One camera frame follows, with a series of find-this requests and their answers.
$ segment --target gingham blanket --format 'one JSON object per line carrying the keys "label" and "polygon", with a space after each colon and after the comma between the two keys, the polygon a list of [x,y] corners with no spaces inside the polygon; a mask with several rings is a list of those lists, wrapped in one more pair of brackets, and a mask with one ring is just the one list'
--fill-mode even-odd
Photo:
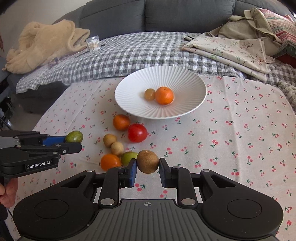
{"label": "gingham blanket", "polygon": [[[99,51],[77,53],[56,60],[23,76],[16,86],[16,93],[36,90],[40,85],[61,81],[64,85],[96,80],[105,77],[127,76],[139,69],[172,65],[189,69],[200,75],[224,75],[252,80],[253,77],[212,59],[182,51],[184,37],[197,33],[143,32],[104,39]],[[268,65],[267,83],[277,86],[279,81],[294,85],[296,69],[276,62]]]}

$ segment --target finger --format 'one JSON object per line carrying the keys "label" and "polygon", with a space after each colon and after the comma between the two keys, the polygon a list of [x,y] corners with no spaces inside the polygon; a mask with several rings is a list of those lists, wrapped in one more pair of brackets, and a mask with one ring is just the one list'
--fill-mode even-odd
{"label": "finger", "polygon": [[18,179],[13,178],[7,183],[6,188],[5,188],[5,193],[8,196],[10,196],[10,195],[15,194],[17,192],[17,189],[18,189]]}
{"label": "finger", "polygon": [[11,208],[15,204],[15,195],[7,197],[7,202],[3,204],[6,208]]}
{"label": "finger", "polygon": [[0,197],[0,202],[2,205],[7,205],[10,202],[9,199],[10,196],[7,196],[7,194],[4,194],[3,196]]}
{"label": "finger", "polygon": [[0,183],[0,196],[5,193],[5,187]]}

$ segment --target white bowl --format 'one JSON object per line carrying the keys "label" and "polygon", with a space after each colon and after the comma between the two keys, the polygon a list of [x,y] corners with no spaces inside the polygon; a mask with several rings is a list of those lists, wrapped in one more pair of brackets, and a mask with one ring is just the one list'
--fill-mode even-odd
{"label": "white bowl", "polygon": [[[144,93],[152,88],[168,87],[174,92],[169,105],[147,101]],[[203,80],[176,66],[155,66],[138,70],[125,77],[115,90],[117,104],[126,112],[147,119],[169,119],[188,114],[205,100],[207,89]]]}

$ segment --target metal screw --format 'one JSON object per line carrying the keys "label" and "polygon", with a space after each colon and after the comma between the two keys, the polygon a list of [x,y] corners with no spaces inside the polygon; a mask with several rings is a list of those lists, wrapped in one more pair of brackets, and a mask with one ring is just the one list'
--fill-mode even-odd
{"label": "metal screw", "polygon": [[114,203],[115,203],[115,201],[112,198],[104,198],[101,200],[101,204],[103,204],[105,206],[110,206]]}
{"label": "metal screw", "polygon": [[192,206],[196,203],[196,201],[192,198],[184,198],[182,199],[181,203],[186,206]]}

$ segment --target wall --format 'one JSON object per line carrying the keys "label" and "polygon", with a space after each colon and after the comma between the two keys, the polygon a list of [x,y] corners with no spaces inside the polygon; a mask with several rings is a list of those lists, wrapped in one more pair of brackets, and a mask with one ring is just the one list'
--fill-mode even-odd
{"label": "wall", "polygon": [[20,33],[31,21],[52,24],[64,14],[85,5],[89,0],[18,0],[0,15],[0,34],[6,56],[12,46],[17,46]]}

